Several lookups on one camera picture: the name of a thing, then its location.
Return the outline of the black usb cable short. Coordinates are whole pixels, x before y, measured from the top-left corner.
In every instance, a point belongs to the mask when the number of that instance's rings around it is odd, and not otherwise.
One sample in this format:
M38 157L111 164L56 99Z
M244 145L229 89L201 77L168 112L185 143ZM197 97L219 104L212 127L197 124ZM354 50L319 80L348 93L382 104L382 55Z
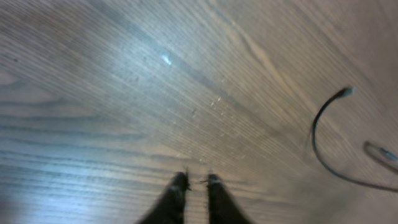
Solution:
M363 144L364 152L379 165L397 174L397 155L369 141Z

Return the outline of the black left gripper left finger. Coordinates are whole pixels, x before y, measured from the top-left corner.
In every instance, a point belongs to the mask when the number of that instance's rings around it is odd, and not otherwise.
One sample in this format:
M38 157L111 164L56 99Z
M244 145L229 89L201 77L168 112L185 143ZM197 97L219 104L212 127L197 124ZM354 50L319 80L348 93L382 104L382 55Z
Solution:
M138 224L184 224L188 172L177 172L155 205Z

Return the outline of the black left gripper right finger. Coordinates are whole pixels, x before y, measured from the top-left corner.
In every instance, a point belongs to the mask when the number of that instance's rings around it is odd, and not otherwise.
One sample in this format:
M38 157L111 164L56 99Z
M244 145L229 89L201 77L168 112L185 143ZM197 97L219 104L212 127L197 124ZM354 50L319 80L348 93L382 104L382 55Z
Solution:
M207 182L209 224L251 224L216 174L209 174Z

